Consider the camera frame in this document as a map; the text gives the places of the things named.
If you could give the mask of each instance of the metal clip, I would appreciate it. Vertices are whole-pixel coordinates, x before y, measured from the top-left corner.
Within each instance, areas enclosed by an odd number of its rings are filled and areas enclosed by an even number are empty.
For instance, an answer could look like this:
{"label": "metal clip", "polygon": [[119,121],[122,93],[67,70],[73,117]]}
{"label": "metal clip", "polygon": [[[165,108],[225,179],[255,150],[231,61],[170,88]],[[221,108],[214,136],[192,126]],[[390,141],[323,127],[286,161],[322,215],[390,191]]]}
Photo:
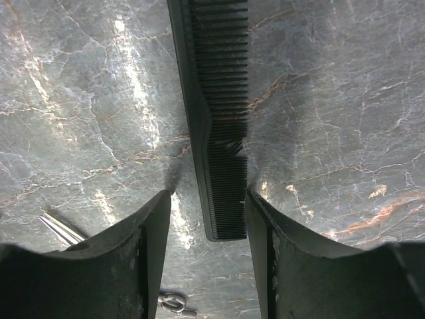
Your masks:
{"label": "metal clip", "polygon": [[196,317],[198,314],[194,310],[186,309],[186,298],[180,294],[159,294],[159,306],[178,316]]}

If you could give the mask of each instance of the gray marble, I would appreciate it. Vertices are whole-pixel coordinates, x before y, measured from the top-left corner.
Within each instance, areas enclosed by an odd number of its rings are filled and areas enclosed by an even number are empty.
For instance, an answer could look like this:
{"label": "gray marble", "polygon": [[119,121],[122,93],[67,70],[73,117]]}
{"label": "gray marble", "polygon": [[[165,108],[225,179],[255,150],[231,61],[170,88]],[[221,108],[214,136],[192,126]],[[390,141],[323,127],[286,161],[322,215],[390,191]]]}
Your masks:
{"label": "gray marble", "polygon": [[[342,243],[425,239],[424,2],[249,7],[251,186]],[[62,249],[43,211],[90,236],[164,187],[162,287],[259,318],[248,242],[203,233],[166,0],[0,3],[0,241]]]}

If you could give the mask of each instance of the dark gray stone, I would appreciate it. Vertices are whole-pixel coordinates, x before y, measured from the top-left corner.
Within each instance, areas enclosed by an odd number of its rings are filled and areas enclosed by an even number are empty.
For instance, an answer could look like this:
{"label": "dark gray stone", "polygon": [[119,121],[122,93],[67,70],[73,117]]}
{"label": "dark gray stone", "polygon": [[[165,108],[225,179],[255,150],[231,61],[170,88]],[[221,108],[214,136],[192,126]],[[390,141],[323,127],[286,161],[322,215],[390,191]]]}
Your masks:
{"label": "dark gray stone", "polygon": [[[250,1],[249,182],[360,248],[425,239],[425,4]],[[0,3],[0,236],[61,249],[175,188],[163,288],[259,318],[247,241],[205,239],[166,0]],[[158,318],[174,318],[159,310]]]}

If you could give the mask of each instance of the curved black edge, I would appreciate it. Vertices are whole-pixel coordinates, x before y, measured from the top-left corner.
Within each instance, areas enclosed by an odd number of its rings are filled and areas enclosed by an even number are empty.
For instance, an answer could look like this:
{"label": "curved black edge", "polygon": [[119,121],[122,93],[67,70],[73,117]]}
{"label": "curved black edge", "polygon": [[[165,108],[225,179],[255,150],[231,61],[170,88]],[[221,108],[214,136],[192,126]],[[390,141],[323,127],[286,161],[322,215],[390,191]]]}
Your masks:
{"label": "curved black edge", "polygon": [[332,241],[297,223],[280,213],[254,191],[249,190],[246,196],[249,204],[246,210],[250,209],[252,212],[252,209],[255,208],[263,220],[268,220],[276,231],[311,255],[337,258],[362,252],[361,249]]}
{"label": "curved black edge", "polygon": [[0,245],[2,318],[154,319],[171,194],[67,251]]}
{"label": "curved black edge", "polygon": [[246,218],[262,319],[425,318],[425,244],[360,251],[282,215],[257,193]]}

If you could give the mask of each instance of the rust-colored vein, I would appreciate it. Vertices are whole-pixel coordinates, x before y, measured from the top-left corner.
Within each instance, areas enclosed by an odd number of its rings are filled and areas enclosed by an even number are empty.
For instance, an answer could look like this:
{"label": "rust-colored vein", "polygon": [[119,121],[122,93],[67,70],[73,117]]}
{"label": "rust-colored vein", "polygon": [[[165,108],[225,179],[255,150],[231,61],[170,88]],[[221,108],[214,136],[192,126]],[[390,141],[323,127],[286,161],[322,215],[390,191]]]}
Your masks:
{"label": "rust-colored vein", "polygon": [[360,223],[352,224],[348,226],[346,229],[342,231],[328,231],[324,233],[326,237],[333,237],[336,234],[341,233],[354,233],[356,231],[360,231],[362,229],[366,229],[369,227],[374,227],[380,225],[383,221],[388,219],[395,211],[406,207],[407,205],[413,203],[423,203],[425,202],[425,190],[415,191],[407,193],[402,197],[399,197],[397,200],[393,201],[391,204],[383,207],[374,217],[367,219],[366,221],[362,221]]}
{"label": "rust-colored vein", "polygon": [[277,89],[285,86],[288,76],[288,74],[283,74],[279,76],[272,83],[272,85],[267,88],[266,93],[249,102],[249,104],[247,105],[248,112],[254,112],[259,107],[259,105],[261,105],[261,103],[267,100]]}

